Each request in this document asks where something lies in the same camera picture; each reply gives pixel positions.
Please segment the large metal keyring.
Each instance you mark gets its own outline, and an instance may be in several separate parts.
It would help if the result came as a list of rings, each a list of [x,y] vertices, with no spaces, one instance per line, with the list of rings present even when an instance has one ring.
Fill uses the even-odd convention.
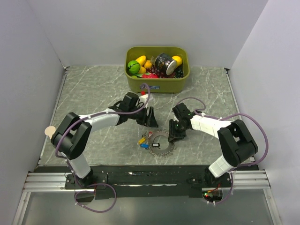
[[[152,155],[156,157],[165,157],[175,150],[174,143],[168,142],[169,133],[165,130],[155,131],[148,140],[149,151]],[[153,148],[152,143],[160,143],[160,149]]]

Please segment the black tag key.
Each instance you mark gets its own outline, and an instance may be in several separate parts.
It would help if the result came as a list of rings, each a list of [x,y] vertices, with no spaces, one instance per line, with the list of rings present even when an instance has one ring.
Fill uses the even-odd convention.
[[[151,146],[152,146],[153,148],[158,148],[158,149],[160,149],[160,143],[158,143],[158,142],[152,143]]]

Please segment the blue tag key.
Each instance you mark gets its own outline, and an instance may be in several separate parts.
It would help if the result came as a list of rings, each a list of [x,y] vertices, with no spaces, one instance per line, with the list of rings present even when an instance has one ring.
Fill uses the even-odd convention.
[[[149,148],[149,145],[148,145],[148,144],[142,143],[142,144],[140,144],[140,147],[142,147],[142,148],[144,148],[144,149],[148,149],[148,148]]]

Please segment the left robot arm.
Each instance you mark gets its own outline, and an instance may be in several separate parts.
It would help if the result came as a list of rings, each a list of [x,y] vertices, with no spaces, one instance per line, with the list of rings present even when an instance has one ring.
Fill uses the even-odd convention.
[[[138,96],[128,92],[124,98],[104,111],[77,115],[68,113],[51,136],[51,143],[56,149],[56,156],[63,158],[70,166],[81,188],[88,188],[93,183],[93,170],[83,154],[91,133],[106,127],[113,127],[135,120],[137,124],[157,128],[154,109],[148,106],[149,94]]]

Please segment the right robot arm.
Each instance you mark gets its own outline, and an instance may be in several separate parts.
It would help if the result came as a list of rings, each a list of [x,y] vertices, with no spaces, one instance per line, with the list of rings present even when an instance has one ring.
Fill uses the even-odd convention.
[[[168,142],[183,140],[189,129],[207,133],[219,140],[222,155],[204,171],[205,182],[210,187],[215,187],[221,182],[221,176],[258,152],[258,146],[242,120],[208,118],[203,113],[191,112],[184,103],[178,104],[172,111],[175,119],[169,120]]]

